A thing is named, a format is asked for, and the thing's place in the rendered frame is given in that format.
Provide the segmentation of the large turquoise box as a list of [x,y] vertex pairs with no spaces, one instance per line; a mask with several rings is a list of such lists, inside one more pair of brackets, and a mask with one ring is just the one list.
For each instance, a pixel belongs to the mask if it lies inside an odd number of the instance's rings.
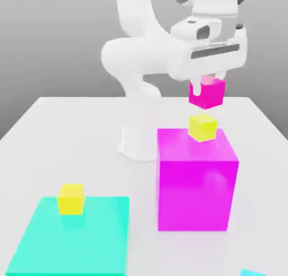
[[128,197],[87,197],[81,215],[40,199],[6,276],[126,276]]

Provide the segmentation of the small yellow cube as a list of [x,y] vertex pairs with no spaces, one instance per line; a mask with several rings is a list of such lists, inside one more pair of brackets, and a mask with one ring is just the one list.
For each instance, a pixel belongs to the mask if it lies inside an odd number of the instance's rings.
[[83,184],[63,184],[57,196],[60,215],[81,215],[85,195]]
[[188,134],[198,142],[216,138],[217,120],[208,114],[198,114],[190,117]]

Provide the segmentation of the small pink cube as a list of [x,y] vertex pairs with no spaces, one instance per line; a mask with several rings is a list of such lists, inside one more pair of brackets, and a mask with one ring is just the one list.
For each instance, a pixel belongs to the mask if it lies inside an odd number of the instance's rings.
[[202,109],[220,106],[223,103],[224,92],[225,80],[205,75],[201,79],[201,94],[199,96],[194,95],[194,88],[192,82],[190,82],[189,103]]

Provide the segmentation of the large magenta box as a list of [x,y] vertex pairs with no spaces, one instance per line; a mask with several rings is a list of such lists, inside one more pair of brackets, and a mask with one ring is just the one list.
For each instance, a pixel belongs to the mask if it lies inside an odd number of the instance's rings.
[[186,128],[157,131],[159,231],[225,231],[239,160],[223,130],[197,142]]

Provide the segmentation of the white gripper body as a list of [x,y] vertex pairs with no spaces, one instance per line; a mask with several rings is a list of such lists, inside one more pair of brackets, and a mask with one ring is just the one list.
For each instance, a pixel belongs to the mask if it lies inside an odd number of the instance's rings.
[[206,47],[192,45],[172,51],[169,58],[169,76],[182,81],[200,75],[224,72],[242,67],[247,58],[246,29],[235,30],[226,43]]

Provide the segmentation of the small light blue cube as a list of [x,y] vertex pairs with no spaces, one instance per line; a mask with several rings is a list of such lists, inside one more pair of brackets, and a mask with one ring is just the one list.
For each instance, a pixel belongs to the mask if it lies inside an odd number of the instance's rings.
[[240,272],[240,276],[267,276],[267,275],[256,271],[242,269]]

